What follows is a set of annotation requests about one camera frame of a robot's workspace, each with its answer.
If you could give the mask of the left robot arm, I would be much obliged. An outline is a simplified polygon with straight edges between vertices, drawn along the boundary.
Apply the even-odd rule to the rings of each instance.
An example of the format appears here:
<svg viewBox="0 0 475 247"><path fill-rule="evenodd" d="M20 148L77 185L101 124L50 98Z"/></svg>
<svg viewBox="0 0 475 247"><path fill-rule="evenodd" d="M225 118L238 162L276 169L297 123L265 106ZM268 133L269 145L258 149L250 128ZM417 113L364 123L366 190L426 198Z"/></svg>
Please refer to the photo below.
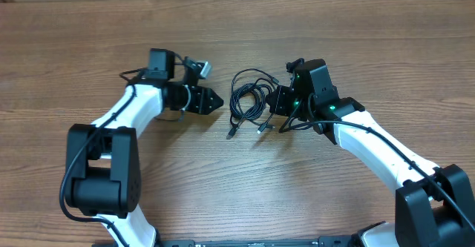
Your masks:
<svg viewBox="0 0 475 247"><path fill-rule="evenodd" d="M100 223L115 246L161 246L158 230L142 212L138 139L165 109L208 115L223 106L211 88L198 84L210 62L152 48L147 67L120 73L121 99L91 124L68 131L59 205L70 220Z"/></svg>

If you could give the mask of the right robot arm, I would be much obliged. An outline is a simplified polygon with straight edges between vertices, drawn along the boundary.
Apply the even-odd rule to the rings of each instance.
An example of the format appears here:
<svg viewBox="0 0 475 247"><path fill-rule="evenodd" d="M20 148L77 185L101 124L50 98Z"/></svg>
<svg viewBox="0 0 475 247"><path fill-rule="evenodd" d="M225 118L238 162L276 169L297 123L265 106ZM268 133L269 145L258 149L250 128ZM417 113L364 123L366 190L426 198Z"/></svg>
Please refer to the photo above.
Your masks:
<svg viewBox="0 0 475 247"><path fill-rule="evenodd" d="M441 167L391 136L365 107L341 98L323 59L286 64L287 86L266 96L285 116L281 133L313 129L359 158L395 198L395 220L370 225L331 246L473 246L474 193L457 165Z"/></svg>

